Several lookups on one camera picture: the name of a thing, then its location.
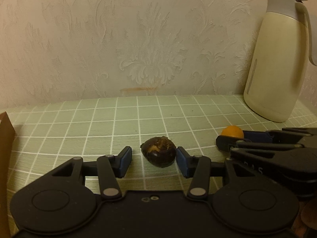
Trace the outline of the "small orange tangerine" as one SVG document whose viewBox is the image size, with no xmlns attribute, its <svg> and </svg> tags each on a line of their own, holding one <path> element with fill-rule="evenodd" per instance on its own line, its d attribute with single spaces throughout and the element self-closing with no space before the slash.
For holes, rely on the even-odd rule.
<svg viewBox="0 0 317 238">
<path fill-rule="evenodd" d="M 240 127 L 235 125 L 227 126 L 226 128 L 224 128 L 221 132 L 221 135 L 230 136 L 230 137 L 239 138 L 239 139 L 244 138 L 243 130 Z"/>
</svg>

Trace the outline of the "brown white shallow box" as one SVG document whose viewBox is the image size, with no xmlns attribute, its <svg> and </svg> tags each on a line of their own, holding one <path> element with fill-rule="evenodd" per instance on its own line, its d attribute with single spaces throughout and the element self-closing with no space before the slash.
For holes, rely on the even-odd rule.
<svg viewBox="0 0 317 238">
<path fill-rule="evenodd" d="M 1 147 L 0 147 L 0 181 L 1 181 L 1 237 L 11 237 L 8 208 L 7 208 L 7 182 L 8 170 L 15 130 L 6 112 L 1 113 Z"/>
</svg>

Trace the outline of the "dark brown passion fruit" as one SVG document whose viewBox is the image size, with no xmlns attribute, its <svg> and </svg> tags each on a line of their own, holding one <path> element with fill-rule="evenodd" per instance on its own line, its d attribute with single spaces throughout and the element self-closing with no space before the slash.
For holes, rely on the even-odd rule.
<svg viewBox="0 0 317 238">
<path fill-rule="evenodd" d="M 150 138 L 140 148 L 147 161 L 159 168 L 172 165 L 176 158 L 176 146 L 166 136 Z"/>
</svg>

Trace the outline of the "green checkered tablecloth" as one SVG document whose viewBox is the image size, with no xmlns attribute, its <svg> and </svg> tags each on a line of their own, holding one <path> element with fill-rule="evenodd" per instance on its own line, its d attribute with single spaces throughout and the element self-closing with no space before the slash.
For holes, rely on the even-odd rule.
<svg viewBox="0 0 317 238">
<path fill-rule="evenodd" d="M 9 173 L 8 197 L 73 156 L 93 161 L 133 150 L 132 164 L 119 180 L 123 191 L 186 190 L 189 180 L 175 165 L 157 168 L 141 154 L 140 145 L 167 136 L 192 155 L 221 162 L 215 138 L 228 125 L 265 131 L 282 127 L 316 127 L 316 111 L 297 102 L 285 123 L 255 114 L 240 95 L 149 96 L 87 99 L 9 110 L 16 130 Z"/>
</svg>

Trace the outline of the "cream thermos jug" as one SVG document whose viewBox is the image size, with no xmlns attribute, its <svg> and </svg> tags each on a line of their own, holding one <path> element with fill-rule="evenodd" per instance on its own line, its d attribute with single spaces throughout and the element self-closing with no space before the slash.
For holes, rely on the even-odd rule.
<svg viewBox="0 0 317 238">
<path fill-rule="evenodd" d="M 316 16 L 305 0 L 268 0 L 243 98 L 265 119 L 285 122 L 295 106 L 307 64 L 316 65 Z"/>
</svg>

